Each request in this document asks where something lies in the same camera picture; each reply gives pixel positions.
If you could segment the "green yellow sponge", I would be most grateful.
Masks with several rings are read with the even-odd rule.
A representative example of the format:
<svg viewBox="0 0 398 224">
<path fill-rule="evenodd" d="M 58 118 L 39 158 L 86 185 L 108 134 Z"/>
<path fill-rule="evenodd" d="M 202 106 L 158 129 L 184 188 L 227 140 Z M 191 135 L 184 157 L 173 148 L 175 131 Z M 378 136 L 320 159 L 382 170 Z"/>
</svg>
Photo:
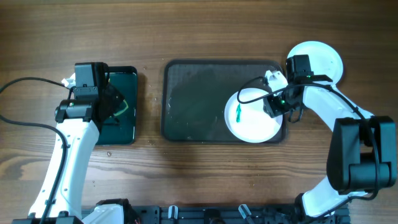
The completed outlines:
<svg viewBox="0 0 398 224">
<path fill-rule="evenodd" d="M 126 100 L 123 100 L 123 104 L 124 104 L 124 107 L 122 109 L 120 109 L 119 111 L 115 112 L 113 114 L 113 116 L 119 116 L 129 109 L 129 105 Z"/>
</svg>

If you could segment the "white plate top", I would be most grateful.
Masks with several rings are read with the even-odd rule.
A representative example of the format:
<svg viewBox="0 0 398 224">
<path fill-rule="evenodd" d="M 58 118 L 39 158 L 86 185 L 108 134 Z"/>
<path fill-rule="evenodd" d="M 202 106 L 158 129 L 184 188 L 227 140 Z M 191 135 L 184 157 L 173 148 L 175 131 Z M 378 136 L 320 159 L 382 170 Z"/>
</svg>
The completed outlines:
<svg viewBox="0 0 398 224">
<path fill-rule="evenodd" d="M 343 76 L 343 61 L 338 52 L 319 41 L 305 41 L 297 44 L 287 55 L 308 55 L 312 72 L 315 75 L 327 75 L 331 82 L 317 82 L 322 85 L 336 85 Z"/>
</svg>

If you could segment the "white plate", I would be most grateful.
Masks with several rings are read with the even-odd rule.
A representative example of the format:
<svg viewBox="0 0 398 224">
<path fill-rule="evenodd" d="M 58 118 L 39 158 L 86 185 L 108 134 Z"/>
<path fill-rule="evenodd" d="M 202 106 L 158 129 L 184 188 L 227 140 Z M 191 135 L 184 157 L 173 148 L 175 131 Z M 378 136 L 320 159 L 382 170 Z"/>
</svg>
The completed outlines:
<svg viewBox="0 0 398 224">
<path fill-rule="evenodd" d="M 238 92 L 227 101 L 224 120 L 229 131 L 244 142 L 261 143 L 271 140 L 282 127 L 283 116 L 271 118 L 263 109 L 261 100 L 242 104 Z"/>
<path fill-rule="evenodd" d="M 312 72 L 315 75 L 327 75 L 331 82 L 317 82 L 322 85 L 336 85 L 343 76 L 343 61 L 338 52 L 319 41 L 305 41 L 297 44 L 287 55 L 308 55 Z"/>
</svg>

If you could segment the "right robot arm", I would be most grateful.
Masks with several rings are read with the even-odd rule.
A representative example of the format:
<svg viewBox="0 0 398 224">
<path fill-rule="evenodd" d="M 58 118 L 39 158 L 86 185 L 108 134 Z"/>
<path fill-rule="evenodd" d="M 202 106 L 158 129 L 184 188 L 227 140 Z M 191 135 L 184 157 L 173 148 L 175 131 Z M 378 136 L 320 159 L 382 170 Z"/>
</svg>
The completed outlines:
<svg viewBox="0 0 398 224">
<path fill-rule="evenodd" d="M 396 124 L 356 106 L 325 73 L 315 74 L 308 55 L 286 60 L 287 73 L 262 77 L 271 93 L 264 97 L 270 117 L 314 111 L 332 130 L 326 177 L 298 197 L 302 222 L 331 215 L 352 200 L 372 200 L 397 180 Z"/>
</svg>

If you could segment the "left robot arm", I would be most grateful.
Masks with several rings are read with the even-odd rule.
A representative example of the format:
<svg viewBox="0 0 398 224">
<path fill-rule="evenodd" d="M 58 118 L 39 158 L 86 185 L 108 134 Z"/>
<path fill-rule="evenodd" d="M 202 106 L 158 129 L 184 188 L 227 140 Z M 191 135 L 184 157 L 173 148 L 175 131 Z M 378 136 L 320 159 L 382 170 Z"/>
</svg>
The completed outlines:
<svg viewBox="0 0 398 224">
<path fill-rule="evenodd" d="M 55 110 L 56 140 L 49 168 L 25 223 L 81 218 L 81 198 L 91 153 L 108 118 L 123 102 L 103 62 L 75 65 L 75 85 Z"/>
</svg>

